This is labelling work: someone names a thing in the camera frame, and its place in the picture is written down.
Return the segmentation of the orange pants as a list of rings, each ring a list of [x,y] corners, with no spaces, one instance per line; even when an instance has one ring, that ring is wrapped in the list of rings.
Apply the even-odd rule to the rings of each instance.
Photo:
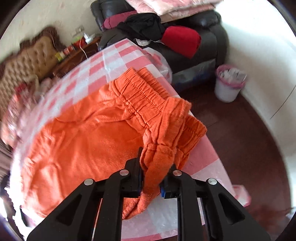
[[[140,157],[144,187],[123,218],[146,210],[171,166],[181,169],[207,132],[146,69],[128,69],[47,123],[22,167],[22,208],[46,217],[85,179],[107,179]]]

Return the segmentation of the black clothing pile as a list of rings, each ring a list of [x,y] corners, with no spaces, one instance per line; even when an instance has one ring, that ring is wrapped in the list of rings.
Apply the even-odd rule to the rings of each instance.
[[[162,39],[166,27],[161,18],[154,13],[141,13],[129,16],[120,22],[117,29],[128,33],[132,39],[158,41]]]

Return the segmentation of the white trash bin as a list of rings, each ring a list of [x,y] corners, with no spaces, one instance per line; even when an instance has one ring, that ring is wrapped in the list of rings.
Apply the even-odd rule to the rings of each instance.
[[[232,65],[220,65],[215,75],[215,96],[225,103],[233,102],[246,85],[247,74]]]

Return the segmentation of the dark wooden nightstand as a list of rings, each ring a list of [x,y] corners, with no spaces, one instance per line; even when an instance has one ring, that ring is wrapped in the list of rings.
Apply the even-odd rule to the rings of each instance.
[[[52,71],[52,76],[62,78],[79,64],[98,52],[98,44],[101,37],[96,37],[91,43],[84,46],[82,50],[71,53],[65,60],[59,63]]]

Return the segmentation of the tufted leather headboard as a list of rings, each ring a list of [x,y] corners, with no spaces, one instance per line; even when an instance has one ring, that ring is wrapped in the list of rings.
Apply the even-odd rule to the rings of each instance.
[[[1,62],[1,116],[5,114],[15,88],[33,74],[39,80],[48,77],[58,64],[56,54],[64,48],[56,28],[49,26],[33,39],[22,41],[20,50]]]

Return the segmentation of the red tin box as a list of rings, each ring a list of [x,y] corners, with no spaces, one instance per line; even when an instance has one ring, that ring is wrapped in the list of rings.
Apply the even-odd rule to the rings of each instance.
[[[87,43],[85,42],[84,37],[82,37],[79,40],[77,40],[76,42],[73,42],[72,45],[74,46],[75,49],[80,49],[80,48],[84,47],[85,45],[87,45]]]

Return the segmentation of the red folded garment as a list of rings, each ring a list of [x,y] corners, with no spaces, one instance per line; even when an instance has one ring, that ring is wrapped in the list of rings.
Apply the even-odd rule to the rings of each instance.
[[[174,52],[192,59],[201,45],[201,36],[196,30],[184,26],[168,27],[161,42]]]

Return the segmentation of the maroon cushion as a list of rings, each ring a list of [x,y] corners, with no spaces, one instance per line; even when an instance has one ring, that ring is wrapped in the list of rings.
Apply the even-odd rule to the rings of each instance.
[[[137,14],[136,11],[129,11],[108,17],[103,22],[103,29],[108,30],[115,28],[120,22],[124,22],[129,16]]]

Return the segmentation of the pink floral cushion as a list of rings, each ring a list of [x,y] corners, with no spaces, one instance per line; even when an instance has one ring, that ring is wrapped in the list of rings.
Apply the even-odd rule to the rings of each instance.
[[[162,23],[183,19],[197,13],[215,9],[220,0],[126,0],[138,14],[154,13]]]

